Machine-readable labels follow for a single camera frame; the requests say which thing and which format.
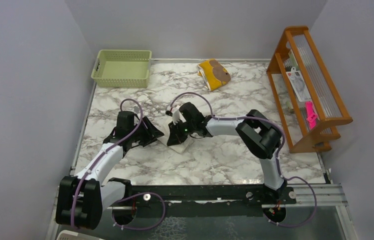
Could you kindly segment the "green plastic basket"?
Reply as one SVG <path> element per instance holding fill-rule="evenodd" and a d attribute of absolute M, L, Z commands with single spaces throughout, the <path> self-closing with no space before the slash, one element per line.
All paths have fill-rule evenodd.
<path fill-rule="evenodd" d="M 102 49 L 91 78 L 102 88 L 147 88 L 151 61 L 150 50 Z"/>

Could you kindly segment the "white towel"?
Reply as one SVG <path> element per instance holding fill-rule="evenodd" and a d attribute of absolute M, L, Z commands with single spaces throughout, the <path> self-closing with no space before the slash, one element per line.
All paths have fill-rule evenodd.
<path fill-rule="evenodd" d="M 167 143 L 168 143 L 168 139 L 169 139 L 169 136 L 170 136 L 170 130 L 169 130 L 169 124 L 170 123 L 172 123 L 172 120 L 166 120 L 164 123 L 158 125 L 157 129 L 159 131 L 161 131 L 162 133 L 164 133 L 164 136 L 159 137 L 158 140 L 164 146 L 172 149 L 173 151 L 175 151 L 175 152 L 177 152 L 179 154 L 182 154 L 189 147 L 189 145 L 193 142 L 193 140 L 192 140 L 192 138 L 190 138 L 188 136 L 187 139 L 183 143 L 172 145 L 172 146 L 168 146 Z"/>

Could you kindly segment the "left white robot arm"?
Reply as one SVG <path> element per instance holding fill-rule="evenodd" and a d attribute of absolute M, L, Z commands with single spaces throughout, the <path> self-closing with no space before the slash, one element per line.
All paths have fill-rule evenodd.
<path fill-rule="evenodd" d="M 59 184 L 55 221 L 60 225 L 94 230 L 103 212 L 113 203 L 127 205 L 132 200 L 130 180 L 112 178 L 111 169 L 119 163 L 134 143 L 145 147 L 164 133 L 143 115 L 132 111 L 118 113 L 116 126 L 103 140 L 99 153 L 74 176 L 65 176 Z"/>

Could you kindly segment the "yellow bear towel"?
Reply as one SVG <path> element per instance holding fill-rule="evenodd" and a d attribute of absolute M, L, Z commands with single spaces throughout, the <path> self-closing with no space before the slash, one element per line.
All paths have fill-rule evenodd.
<path fill-rule="evenodd" d="M 231 81 L 231 75 L 214 58 L 203 61 L 197 65 L 198 75 L 204 80 L 207 89 L 212 92 Z"/>

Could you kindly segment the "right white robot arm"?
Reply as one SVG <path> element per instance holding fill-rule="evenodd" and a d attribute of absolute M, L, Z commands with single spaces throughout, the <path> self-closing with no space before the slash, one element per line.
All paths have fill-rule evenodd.
<path fill-rule="evenodd" d="M 275 204 L 283 198 L 287 181 L 282 177 L 277 159 L 283 133 L 258 110 L 253 109 L 240 117 L 217 118 L 203 115 L 194 104 L 187 102 L 177 110 L 168 107 L 165 113 L 172 118 L 168 124 L 167 146 L 181 145 L 192 134 L 202 138 L 240 137 L 248 150 L 259 159 L 264 176 L 264 199 Z"/>

